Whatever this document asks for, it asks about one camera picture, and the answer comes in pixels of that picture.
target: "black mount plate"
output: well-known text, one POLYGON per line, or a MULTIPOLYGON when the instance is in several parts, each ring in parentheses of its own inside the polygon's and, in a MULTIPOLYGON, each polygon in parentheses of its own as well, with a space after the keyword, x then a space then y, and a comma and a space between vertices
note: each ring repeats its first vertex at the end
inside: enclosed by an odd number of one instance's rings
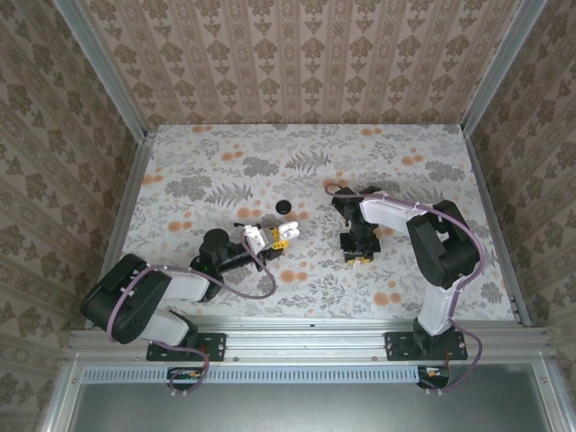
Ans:
POLYGON ((430 355, 423 355, 414 342, 413 331, 392 331, 384 334, 386 358, 389 362, 405 360, 446 360, 446 350, 450 360, 467 360, 468 351, 464 342, 464 335, 459 331, 453 332, 443 340, 441 348, 430 355))
MULTIPOLYGON (((211 362, 224 361, 226 333, 198 333, 194 348, 206 353, 211 362)), ((146 359, 149 362, 201 362, 197 354, 164 349, 156 344, 148 345, 146 359)))

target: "damask wallpaper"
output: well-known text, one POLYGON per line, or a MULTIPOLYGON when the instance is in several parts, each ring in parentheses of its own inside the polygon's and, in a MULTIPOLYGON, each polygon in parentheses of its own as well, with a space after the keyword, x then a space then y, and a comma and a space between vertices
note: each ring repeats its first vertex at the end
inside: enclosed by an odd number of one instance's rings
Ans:
POLYGON ((548 2, 472 140, 532 318, 551 329, 574 396, 575 1, 548 2))
POLYGON ((50 1, 0 1, 0 430, 34 430, 83 325, 134 140, 50 1))
POLYGON ((458 123, 521 0, 81 0, 150 128, 458 123))

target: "floral tablecloth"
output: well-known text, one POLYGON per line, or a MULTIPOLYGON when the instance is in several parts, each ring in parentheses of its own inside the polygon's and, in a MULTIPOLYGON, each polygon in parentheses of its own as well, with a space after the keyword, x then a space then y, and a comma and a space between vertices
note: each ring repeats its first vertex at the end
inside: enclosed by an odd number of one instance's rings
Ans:
MULTIPOLYGON (((176 125, 159 128, 124 252, 150 263, 186 266, 203 234, 233 222, 276 226, 298 221, 301 235, 270 263, 276 295, 244 300, 221 291, 209 303, 164 306, 190 315, 411 319, 427 284, 409 239, 379 228, 382 252, 367 265, 344 263, 344 221, 324 194, 327 182, 360 190, 380 186, 396 196, 456 202, 484 245, 488 267, 460 297, 456 316, 513 320, 486 216, 456 125, 176 125), (275 211, 279 200, 292 211, 275 211)), ((270 282, 254 266, 225 275, 246 293, 270 282)))

